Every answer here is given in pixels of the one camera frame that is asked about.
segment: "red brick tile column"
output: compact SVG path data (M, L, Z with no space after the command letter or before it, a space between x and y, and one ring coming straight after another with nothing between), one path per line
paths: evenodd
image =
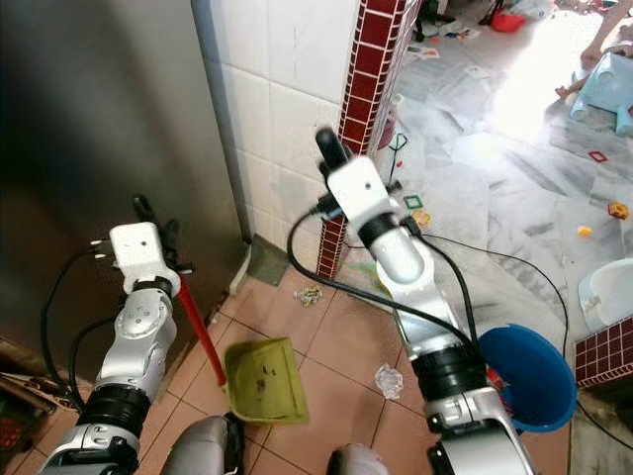
M633 317L576 343L576 381L591 388L633 376Z
M361 0L349 59L339 137L354 153L376 150L421 0ZM317 272L338 270L347 222L336 218L320 233Z

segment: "dustpan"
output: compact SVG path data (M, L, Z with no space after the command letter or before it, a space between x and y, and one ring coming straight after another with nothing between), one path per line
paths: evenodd
M226 391L232 412L248 423L308 420L293 347L288 338L245 341L225 352Z

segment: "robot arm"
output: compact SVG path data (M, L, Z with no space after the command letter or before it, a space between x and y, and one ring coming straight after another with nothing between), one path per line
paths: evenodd
M180 277L163 259L156 225L118 226L110 238L128 298L86 408L45 462L42 475L135 472L142 425L176 336L171 299L180 289Z
M330 129L319 131L316 142L331 195L320 202L336 203L330 208L345 215L376 259L378 276L393 300L458 329L435 285L429 249L401 226L398 205L370 158L349 161ZM416 315L394 311L394 316L426 403L429 428L441 435L428 451L435 474L535 474L497 390L486 383L479 351Z

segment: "blue plastic bucket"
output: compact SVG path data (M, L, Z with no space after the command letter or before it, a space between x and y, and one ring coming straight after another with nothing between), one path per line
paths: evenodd
M514 410L517 429L549 432L564 426L576 408L576 382L567 362L547 339L510 325L479 338L488 365L508 387L501 391Z

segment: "white tile wall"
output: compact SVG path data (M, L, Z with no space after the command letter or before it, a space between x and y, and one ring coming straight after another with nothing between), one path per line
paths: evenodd
M279 232L277 220L268 213L258 210L250 205L242 204L240 206L246 213L248 219L248 225L250 226L250 233L254 235L258 233L263 238L266 238L273 244L279 246L278 235Z
M268 0L270 79L339 103L357 0Z
M307 178L288 168L275 166L272 186L273 215L282 221L293 223L312 208L325 191L322 181Z
M325 192L315 132L335 130L358 0L192 0L240 222L286 248ZM320 221L297 233L317 265Z
M280 84L270 85L272 159L316 180L322 180L322 159L315 142L321 126L337 129L340 106Z
M270 81L205 60L220 136L225 145L270 156Z
M193 0L203 56L268 76L267 3L264 0Z
M225 147L233 194L238 201L273 213L273 165L247 151Z

